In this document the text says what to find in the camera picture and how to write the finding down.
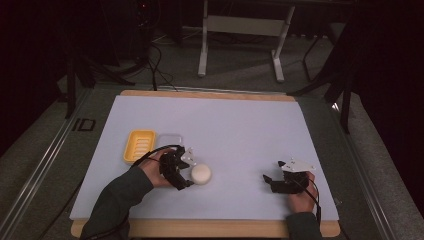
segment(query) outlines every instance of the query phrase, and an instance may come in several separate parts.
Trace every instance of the wooden table edge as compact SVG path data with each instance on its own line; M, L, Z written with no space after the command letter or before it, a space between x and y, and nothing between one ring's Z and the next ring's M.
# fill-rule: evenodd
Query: wooden table edge
M284 94L251 94L251 93L217 93L217 92L171 92L171 91L141 91L124 90L121 96L146 97L180 97L180 98L209 98L258 101L286 101L295 102L295 98Z
M130 219L130 237L288 237L286 222L281 220L205 220L205 219ZM75 220L71 234L81 235L87 220ZM338 221L322 221L323 237L336 237L340 234Z

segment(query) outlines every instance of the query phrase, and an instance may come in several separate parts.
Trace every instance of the metal stand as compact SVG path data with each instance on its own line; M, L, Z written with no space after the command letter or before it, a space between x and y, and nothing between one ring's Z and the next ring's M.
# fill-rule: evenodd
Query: metal stand
M294 6L290 7L289 12L284 21L271 19L250 19L214 16L208 15L208 0L204 0L202 49L200 52L198 76L206 76L206 66L208 58L208 31L214 31L278 37L278 46L275 50L272 50L271 57L274 64L275 76L277 81L284 81L280 55L284 45L284 41L287 37L287 32L290 27L290 22L293 17L294 9Z

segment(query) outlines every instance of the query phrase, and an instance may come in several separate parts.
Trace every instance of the person's hand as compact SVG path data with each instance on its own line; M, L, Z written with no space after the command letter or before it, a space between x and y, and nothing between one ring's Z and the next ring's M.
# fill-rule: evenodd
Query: person's hand
M306 174L311 181L315 180L315 175L310 172L306 172ZM309 181L306 189L316 198L318 192L311 181ZM312 212L314 210L315 201L305 191L298 194L289 194L288 199L289 206L294 213Z
M159 159L164 153L174 151L171 148L161 150L155 155L144 160L138 167L147 175L153 187L167 187L171 184L159 172Z

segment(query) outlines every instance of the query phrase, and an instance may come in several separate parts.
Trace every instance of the orange tray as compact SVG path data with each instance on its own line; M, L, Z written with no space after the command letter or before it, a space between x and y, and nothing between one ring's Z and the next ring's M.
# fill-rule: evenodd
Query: orange tray
M152 130L134 130L128 137L125 148L124 161L132 164L140 159L144 154L153 150L156 133Z

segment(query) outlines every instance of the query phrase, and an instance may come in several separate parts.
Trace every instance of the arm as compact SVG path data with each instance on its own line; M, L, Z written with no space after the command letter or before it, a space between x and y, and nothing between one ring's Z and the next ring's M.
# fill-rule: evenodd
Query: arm
M315 176L308 172L308 177L311 181L315 180ZM316 198L317 190L313 184L309 182L307 190ZM293 240L318 240L322 239L320 228L312 213L315 202L306 193L290 194L289 205L294 214L287 217L287 227L289 229L290 239Z
M90 239L96 235L102 236L100 239L128 238L130 225L127 218L130 208L139 204L154 187L170 185L159 174L157 162L166 151L160 151L151 160L131 168L103 189L80 239Z

